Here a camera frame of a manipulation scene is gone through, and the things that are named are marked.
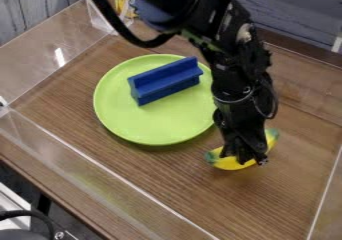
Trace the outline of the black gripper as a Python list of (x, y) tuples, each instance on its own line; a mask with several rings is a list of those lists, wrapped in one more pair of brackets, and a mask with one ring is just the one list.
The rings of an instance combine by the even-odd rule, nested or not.
[(235, 156), (245, 165), (254, 160), (258, 165), (269, 162), (265, 123), (274, 117), (273, 98), (263, 90), (250, 90), (234, 95), (213, 91), (214, 123), (223, 137), (221, 158)]

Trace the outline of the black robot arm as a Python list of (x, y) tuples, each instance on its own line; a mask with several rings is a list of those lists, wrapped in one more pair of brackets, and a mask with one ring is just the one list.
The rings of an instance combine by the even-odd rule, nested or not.
[(269, 162), (266, 121), (278, 112), (278, 96), (269, 74), (271, 53), (259, 38), (247, 9), (238, 0), (134, 0), (134, 10), (159, 35), (140, 39), (128, 29), (108, 0), (92, 0), (119, 35), (142, 48), (183, 36), (210, 64), (214, 123), (223, 147), (211, 157)]

